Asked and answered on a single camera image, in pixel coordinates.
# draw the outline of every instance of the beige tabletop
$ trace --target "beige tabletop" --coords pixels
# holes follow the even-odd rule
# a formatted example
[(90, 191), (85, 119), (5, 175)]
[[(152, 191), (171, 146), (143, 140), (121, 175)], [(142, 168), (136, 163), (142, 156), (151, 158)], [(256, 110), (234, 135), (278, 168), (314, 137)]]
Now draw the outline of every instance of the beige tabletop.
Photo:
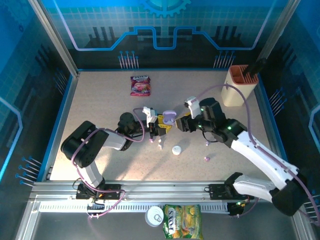
[[(226, 71), (105, 71), (82, 72), (63, 131), (61, 143), (83, 121), (88, 120), (98, 127), (116, 129), (122, 113), (146, 106), (158, 113), (174, 110), (178, 114), (188, 110), (184, 100), (196, 96), (206, 88), (222, 84)], [(130, 76), (148, 75), (151, 78), (151, 96), (130, 96)], [(225, 107), (221, 88), (208, 92), (204, 98), (214, 97), (220, 102), (227, 118), (247, 125), (244, 106)], [(267, 147), (267, 135), (254, 93), (248, 98), (251, 112), (252, 133)], [(139, 117), (146, 119), (140, 112)], [(174, 127), (164, 138), (163, 149), (158, 147), (158, 138), (149, 142), (149, 136), (141, 143), (133, 143), (126, 151), (102, 148), (95, 159), (99, 171), (106, 180), (225, 180), (234, 172), (252, 177), (267, 177), (249, 160), (222, 143), (205, 145), (200, 131), (181, 132)], [(173, 155), (172, 147), (182, 148), (180, 155)], [(75, 168), (59, 150), (50, 176), (51, 180), (78, 178)]]

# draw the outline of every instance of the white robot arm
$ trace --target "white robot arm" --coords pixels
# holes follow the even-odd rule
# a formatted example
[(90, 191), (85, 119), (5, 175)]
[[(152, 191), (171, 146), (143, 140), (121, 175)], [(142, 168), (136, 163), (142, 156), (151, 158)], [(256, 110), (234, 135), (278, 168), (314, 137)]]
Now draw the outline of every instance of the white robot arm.
[[(252, 136), (254, 144), (247, 128), (235, 119), (227, 119), (220, 104), (213, 97), (200, 102), (195, 97), (190, 97), (184, 105), (189, 108), (190, 115), (176, 119), (176, 126), (181, 131), (210, 132), (218, 142), (246, 157), (270, 179), (252, 178), (236, 172), (225, 181), (230, 189), (239, 195), (254, 196), (271, 202), (288, 216), (292, 216), (305, 202), (306, 193), (291, 175), (293, 173), (298, 176), (307, 185), (309, 175), (305, 169), (299, 170), (281, 159)], [(285, 168), (273, 158), (280, 161)]]

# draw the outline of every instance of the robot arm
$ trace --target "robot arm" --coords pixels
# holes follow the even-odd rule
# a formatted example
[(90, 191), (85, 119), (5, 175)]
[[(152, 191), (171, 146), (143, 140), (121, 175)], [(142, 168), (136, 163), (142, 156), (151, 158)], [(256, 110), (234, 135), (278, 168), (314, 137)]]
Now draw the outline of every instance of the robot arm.
[[(292, 216), (307, 199), (306, 193), (296, 182), (290, 170), (307, 185), (309, 173), (299, 170), (296, 166), (278, 157), (271, 150), (253, 137), (252, 143), (247, 128), (235, 119), (227, 119), (220, 104), (212, 97), (198, 101), (190, 97), (184, 104), (190, 109), (190, 115), (176, 120), (176, 126), (183, 132), (201, 130), (210, 132), (215, 139), (240, 153), (256, 165), (270, 181), (251, 178), (236, 172), (225, 181), (226, 188), (240, 195), (249, 195), (271, 202), (282, 213)], [(283, 169), (270, 156), (261, 152), (257, 146), (264, 149), (272, 157), (281, 161)]]
[[(161, 127), (162, 115), (157, 114), (152, 108), (143, 108), (143, 113), (146, 114), (146, 120), (142, 120), (144, 131), (149, 132), (150, 138), (153, 136), (161, 136), (167, 133), (167, 129)], [(89, 121), (83, 122), (61, 145), (61, 151), (71, 160), (77, 148), (83, 141), (96, 130), (93, 123)], [(138, 121), (135, 121), (134, 116), (129, 113), (123, 113), (118, 122), (118, 128), (115, 131), (110, 129), (100, 130), (96, 132), (80, 149), (75, 156), (74, 162), (78, 166), (80, 174), (84, 180), (92, 187), (97, 189), (105, 189), (105, 180), (99, 173), (95, 158), (101, 148), (112, 148), (119, 151), (127, 150), (132, 141), (124, 136), (131, 138), (132, 135), (141, 134), (142, 126)]]

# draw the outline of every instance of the snack bag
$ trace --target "snack bag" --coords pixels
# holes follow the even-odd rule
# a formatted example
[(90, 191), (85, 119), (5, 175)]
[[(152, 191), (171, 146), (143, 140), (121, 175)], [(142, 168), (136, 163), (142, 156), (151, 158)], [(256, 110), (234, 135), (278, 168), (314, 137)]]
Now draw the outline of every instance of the snack bag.
[(149, 76), (132, 76), (131, 77), (131, 96), (150, 96), (151, 86)]
[(163, 213), (166, 239), (204, 239), (199, 205), (165, 205)]

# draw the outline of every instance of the glass panel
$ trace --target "glass panel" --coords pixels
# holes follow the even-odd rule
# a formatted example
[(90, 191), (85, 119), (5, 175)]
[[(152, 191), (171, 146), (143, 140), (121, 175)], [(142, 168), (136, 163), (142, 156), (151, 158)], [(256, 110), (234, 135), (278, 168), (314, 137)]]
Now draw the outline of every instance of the glass panel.
[[(4, 240), (15, 238), (70, 74), (28, 1), (0, 0), (0, 34), (0, 215), (5, 219), (0, 239)], [(22, 161), (23, 157), (29, 161), (29, 156), (36, 161)]]
[(286, 0), (43, 0), (80, 69), (255, 61)]
[(313, 171), (320, 194), (320, 2), (301, 1), (261, 73), (289, 162)]

